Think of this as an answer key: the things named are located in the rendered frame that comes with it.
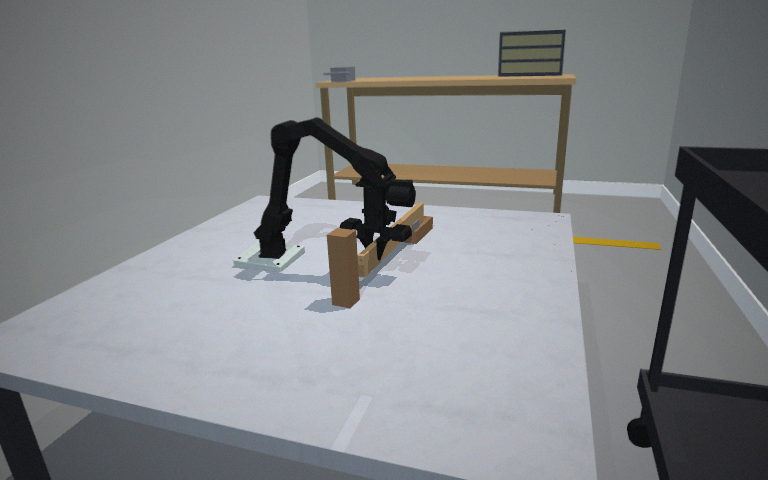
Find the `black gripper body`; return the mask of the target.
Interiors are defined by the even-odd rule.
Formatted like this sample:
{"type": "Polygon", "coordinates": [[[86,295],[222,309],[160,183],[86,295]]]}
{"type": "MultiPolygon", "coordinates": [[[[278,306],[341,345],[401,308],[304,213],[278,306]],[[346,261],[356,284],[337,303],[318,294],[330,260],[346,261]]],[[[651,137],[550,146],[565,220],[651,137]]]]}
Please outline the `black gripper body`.
{"type": "Polygon", "coordinates": [[[405,242],[411,235],[412,229],[409,225],[397,224],[396,226],[386,227],[386,210],[388,205],[366,206],[362,209],[364,213],[364,224],[361,219],[348,218],[340,224],[342,229],[357,230],[358,236],[367,236],[369,233],[380,233],[380,238],[391,239],[392,241],[405,242]]]}

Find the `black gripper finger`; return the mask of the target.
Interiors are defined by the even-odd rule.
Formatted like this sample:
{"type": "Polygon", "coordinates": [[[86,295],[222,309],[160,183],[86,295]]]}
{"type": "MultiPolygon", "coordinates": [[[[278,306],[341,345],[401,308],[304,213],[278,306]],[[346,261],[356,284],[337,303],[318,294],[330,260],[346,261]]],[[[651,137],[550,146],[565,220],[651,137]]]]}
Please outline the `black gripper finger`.
{"type": "Polygon", "coordinates": [[[374,232],[369,233],[365,237],[356,235],[356,237],[361,241],[361,243],[365,248],[368,247],[373,242],[373,236],[374,236],[374,232]]]}
{"type": "Polygon", "coordinates": [[[390,240],[390,238],[389,238],[389,239],[384,239],[384,238],[380,238],[380,237],[379,237],[378,239],[376,239],[376,245],[377,245],[377,258],[378,258],[378,260],[381,260],[381,257],[382,257],[382,255],[383,255],[383,252],[384,252],[385,246],[386,246],[386,244],[387,244],[387,242],[388,242],[389,240],[390,240]]]}

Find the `long wooden rail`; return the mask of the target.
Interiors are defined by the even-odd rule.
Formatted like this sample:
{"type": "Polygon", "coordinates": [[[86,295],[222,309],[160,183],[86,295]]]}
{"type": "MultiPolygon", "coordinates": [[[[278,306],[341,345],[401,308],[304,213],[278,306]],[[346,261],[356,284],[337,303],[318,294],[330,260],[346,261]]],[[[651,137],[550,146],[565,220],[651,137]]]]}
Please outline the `long wooden rail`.
{"type": "MultiPolygon", "coordinates": [[[[417,203],[391,227],[397,224],[409,225],[413,231],[413,223],[419,219],[419,224],[424,221],[424,203],[417,203]]],[[[377,245],[374,240],[368,247],[358,254],[358,273],[359,277],[365,278],[384,258],[386,258],[401,242],[387,242],[381,260],[377,258],[377,245]]]]}

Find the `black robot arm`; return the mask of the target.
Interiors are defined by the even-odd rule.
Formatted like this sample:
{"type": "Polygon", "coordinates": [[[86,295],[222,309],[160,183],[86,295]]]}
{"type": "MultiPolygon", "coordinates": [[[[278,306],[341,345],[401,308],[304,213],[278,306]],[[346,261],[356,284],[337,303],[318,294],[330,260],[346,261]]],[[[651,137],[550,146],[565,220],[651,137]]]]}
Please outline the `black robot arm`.
{"type": "Polygon", "coordinates": [[[259,258],[279,259],[286,251],[283,232],[292,221],[293,209],[287,206],[287,194],[292,157],[301,137],[313,136],[344,157],[361,176],[356,187],[363,187],[364,205],[413,207],[416,190],[413,180],[396,180],[387,159],[380,153],[363,148],[321,118],[296,122],[288,120],[271,128],[271,146],[274,164],[269,203],[263,212],[260,226],[253,232],[259,239],[259,258]],[[381,175],[385,176],[384,178],[381,175]]]}

